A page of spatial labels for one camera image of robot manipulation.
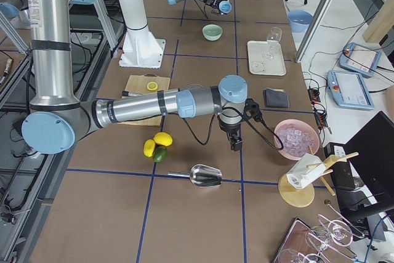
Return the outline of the light blue cup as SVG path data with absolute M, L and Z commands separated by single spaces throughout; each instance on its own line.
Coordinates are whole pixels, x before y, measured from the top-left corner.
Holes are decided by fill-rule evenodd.
M 229 0 L 223 0 L 219 3 L 219 12 L 221 15 L 229 14 L 232 10 L 232 4 Z

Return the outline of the light green bowl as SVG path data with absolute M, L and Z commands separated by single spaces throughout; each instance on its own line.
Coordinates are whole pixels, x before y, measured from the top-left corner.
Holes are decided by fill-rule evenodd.
M 208 24 L 202 29 L 203 37 L 208 41 L 216 41 L 222 36 L 223 29 L 219 25 Z

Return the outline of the metal ice scoop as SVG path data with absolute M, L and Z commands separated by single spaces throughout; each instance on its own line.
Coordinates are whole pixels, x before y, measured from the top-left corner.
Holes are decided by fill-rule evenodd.
M 221 170 L 204 164 L 194 165 L 188 173 L 168 172 L 167 175 L 171 177 L 186 177 L 197 187 L 213 187 L 222 183 Z

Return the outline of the pink bowl of ice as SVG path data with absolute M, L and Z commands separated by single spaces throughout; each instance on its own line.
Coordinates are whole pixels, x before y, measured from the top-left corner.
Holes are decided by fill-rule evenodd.
M 274 130 L 274 141 L 279 153 L 290 160 L 300 160 L 304 154 L 316 154 L 320 147 L 317 132 L 307 123 L 297 119 L 279 122 Z

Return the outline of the blue bowl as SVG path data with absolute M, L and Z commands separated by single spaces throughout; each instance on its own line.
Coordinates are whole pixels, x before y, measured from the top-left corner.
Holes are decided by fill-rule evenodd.
M 291 10 L 288 12 L 287 18 L 293 33 L 304 32 L 313 20 L 312 14 L 304 10 Z

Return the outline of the grey folded cloth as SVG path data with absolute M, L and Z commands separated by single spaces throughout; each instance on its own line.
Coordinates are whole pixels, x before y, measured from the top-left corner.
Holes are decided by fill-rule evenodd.
M 284 91 L 266 88 L 263 90 L 263 97 L 266 107 L 288 108 L 290 106 L 289 97 Z

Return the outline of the clear wine glass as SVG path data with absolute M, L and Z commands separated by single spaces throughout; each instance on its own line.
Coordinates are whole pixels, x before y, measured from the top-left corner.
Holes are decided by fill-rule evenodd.
M 262 57 L 265 61 L 273 60 L 282 37 L 282 29 L 274 26 L 267 35 L 264 52 Z

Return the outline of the white cream tray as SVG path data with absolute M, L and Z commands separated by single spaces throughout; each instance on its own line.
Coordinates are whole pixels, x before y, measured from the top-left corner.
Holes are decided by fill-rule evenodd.
M 268 41 L 248 41 L 249 71 L 253 75 L 284 76 L 286 66 L 281 45 Z

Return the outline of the yellow lemon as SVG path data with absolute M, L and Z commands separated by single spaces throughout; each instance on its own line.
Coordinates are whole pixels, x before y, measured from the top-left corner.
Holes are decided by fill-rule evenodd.
M 153 140 L 156 144 L 168 147 L 172 145 L 173 138 L 166 132 L 158 132 L 154 135 Z
M 153 156 L 156 148 L 156 142 L 153 139 L 148 139 L 145 141 L 143 146 L 143 154 L 150 158 Z

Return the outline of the wooden paper towel stand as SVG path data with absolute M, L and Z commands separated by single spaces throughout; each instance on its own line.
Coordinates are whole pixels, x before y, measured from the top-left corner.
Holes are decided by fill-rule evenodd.
M 306 153 L 293 168 L 284 174 L 278 181 L 278 190 L 282 199 L 291 206 L 304 208 L 312 203 L 315 197 L 313 182 L 320 179 L 332 196 L 336 193 L 323 178 L 333 170 L 331 167 L 340 161 L 358 156 L 358 152 L 341 157 L 330 155 L 322 161 L 316 155 Z

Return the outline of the steel knife sharpener rod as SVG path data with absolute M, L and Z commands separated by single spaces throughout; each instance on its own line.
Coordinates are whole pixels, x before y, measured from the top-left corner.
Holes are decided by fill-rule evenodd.
M 121 94 L 123 97 L 136 97 L 136 96 L 140 96 L 142 94 L 140 93 L 135 93 L 135 92 L 129 92 L 129 91 L 122 91 Z

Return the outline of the glass rack tray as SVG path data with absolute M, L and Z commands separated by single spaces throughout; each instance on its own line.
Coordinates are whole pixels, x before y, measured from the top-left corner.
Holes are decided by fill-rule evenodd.
M 309 226 L 298 217 L 284 236 L 273 262 L 356 262 L 350 249 L 365 234 L 343 215 L 328 218 L 318 214 L 318 224 Z

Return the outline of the blue teach pendant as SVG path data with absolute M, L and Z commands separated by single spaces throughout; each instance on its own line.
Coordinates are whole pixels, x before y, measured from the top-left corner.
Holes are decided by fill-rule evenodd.
M 330 70 L 328 87 L 335 103 L 342 108 L 373 110 L 374 103 L 360 73 Z
M 339 58 L 339 65 L 347 70 L 362 74 L 366 78 L 374 76 L 382 53 L 364 45 L 350 42 Z

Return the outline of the black laptop monitor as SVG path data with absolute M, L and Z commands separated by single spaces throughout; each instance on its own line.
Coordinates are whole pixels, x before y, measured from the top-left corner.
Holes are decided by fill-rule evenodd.
M 352 222 L 393 209 L 393 121 L 382 111 L 370 119 L 346 144 L 347 154 L 361 180 L 377 202 L 342 214 Z

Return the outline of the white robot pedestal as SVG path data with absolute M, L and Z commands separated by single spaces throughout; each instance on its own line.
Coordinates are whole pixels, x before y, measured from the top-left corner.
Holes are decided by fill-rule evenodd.
M 143 0 L 119 0 L 126 25 L 121 67 L 161 67 L 166 41 L 156 39 L 148 27 Z

